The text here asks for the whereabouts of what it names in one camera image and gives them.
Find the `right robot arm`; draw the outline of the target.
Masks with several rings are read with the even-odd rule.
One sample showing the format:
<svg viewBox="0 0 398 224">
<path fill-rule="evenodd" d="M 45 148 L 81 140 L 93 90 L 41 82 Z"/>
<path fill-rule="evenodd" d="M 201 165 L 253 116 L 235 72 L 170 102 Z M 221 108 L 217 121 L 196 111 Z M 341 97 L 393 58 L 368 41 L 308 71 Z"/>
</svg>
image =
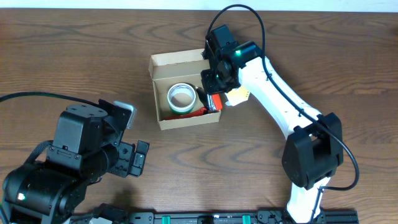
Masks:
<svg viewBox="0 0 398 224">
<path fill-rule="evenodd" d="M 210 64 L 201 72 L 208 94 L 243 87 L 275 120 L 286 138 L 282 167 L 292 181 L 287 212 L 296 223 L 317 217 L 322 198 L 319 189 L 343 163 L 343 148 L 324 130 L 331 128 L 340 137 L 339 118 L 334 113 L 322 115 L 303 101 L 281 79 L 257 44 L 240 44 L 226 25 L 206 35 L 203 58 Z"/>
</svg>

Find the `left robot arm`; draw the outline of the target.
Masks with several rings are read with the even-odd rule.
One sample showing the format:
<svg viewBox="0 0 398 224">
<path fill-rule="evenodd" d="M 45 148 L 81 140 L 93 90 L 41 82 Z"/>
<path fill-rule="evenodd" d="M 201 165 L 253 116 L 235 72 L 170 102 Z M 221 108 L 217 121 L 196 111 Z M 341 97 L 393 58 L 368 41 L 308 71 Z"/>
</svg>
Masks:
<svg viewBox="0 0 398 224">
<path fill-rule="evenodd" d="M 4 182 L 4 223 L 64 223 L 85 199 L 89 186 L 113 174 L 143 173 L 149 144 L 122 141 L 137 110 L 132 105 L 99 101 L 70 105 L 59 117 L 55 137 L 40 143 Z"/>
</svg>

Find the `yellow spiral memo pad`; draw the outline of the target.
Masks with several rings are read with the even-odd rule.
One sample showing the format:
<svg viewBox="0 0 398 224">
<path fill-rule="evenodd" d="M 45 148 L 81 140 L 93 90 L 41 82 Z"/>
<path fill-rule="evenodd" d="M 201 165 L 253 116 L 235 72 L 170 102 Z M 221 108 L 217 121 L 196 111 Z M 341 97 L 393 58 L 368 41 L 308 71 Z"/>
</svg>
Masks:
<svg viewBox="0 0 398 224">
<path fill-rule="evenodd" d="M 247 101 L 250 94 L 250 91 L 243 86 L 232 89 L 231 91 L 225 93 L 227 99 L 225 104 L 226 106 L 236 106 Z"/>
</svg>

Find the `white tape roll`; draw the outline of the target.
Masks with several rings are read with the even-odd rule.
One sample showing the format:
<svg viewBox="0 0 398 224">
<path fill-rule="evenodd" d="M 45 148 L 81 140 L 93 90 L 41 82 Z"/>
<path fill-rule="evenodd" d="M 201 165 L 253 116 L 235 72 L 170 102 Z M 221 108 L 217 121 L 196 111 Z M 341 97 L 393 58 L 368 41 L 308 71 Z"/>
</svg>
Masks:
<svg viewBox="0 0 398 224">
<path fill-rule="evenodd" d="M 167 92 L 169 105 L 184 107 L 195 105 L 197 94 L 194 88 L 187 83 L 177 83 L 171 86 Z"/>
</svg>

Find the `green tape roll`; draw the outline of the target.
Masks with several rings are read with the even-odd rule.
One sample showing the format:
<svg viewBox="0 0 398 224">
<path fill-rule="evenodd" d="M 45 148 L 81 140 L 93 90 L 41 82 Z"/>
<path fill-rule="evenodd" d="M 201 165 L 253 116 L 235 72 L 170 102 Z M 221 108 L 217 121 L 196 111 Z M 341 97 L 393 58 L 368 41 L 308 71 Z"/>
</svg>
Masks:
<svg viewBox="0 0 398 224">
<path fill-rule="evenodd" d="M 194 105 L 184 106 L 184 107 L 169 105 L 169 107 L 170 107 L 171 111 L 175 114 L 188 114 L 188 113 L 192 112 Z"/>
</svg>

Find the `red box cutter knife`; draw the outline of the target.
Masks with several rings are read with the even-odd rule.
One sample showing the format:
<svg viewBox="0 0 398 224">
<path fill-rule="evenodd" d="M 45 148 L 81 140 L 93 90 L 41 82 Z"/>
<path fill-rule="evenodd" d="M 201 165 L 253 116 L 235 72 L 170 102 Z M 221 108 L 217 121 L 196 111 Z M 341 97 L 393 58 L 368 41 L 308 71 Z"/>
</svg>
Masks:
<svg viewBox="0 0 398 224">
<path fill-rule="evenodd" d="M 208 113 L 208 109 L 205 107 L 202 107 L 199 110 L 196 110 L 195 112 L 169 116 L 169 117 L 165 118 L 165 120 L 192 118 L 192 117 L 196 117 L 196 116 L 202 116 L 207 113 Z"/>
</svg>

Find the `brown cardboard box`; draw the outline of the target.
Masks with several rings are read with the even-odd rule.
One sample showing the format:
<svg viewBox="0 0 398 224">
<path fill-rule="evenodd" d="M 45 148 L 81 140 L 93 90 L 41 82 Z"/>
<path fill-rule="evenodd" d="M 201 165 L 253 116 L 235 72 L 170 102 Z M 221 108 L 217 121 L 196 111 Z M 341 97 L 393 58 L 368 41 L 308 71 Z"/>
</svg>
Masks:
<svg viewBox="0 0 398 224">
<path fill-rule="evenodd" d="M 177 83 L 187 83 L 196 91 L 202 87 L 201 71 L 209 69 L 209 62 L 202 56 L 203 49 L 185 50 L 150 56 L 149 73 L 154 89 L 157 121 L 161 130 L 182 128 L 199 124 L 216 123 L 220 120 L 221 111 L 209 110 L 207 114 L 185 119 L 165 120 L 169 116 L 178 115 L 171 111 L 167 101 L 167 92 Z M 192 112 L 204 107 L 197 100 Z"/>
</svg>

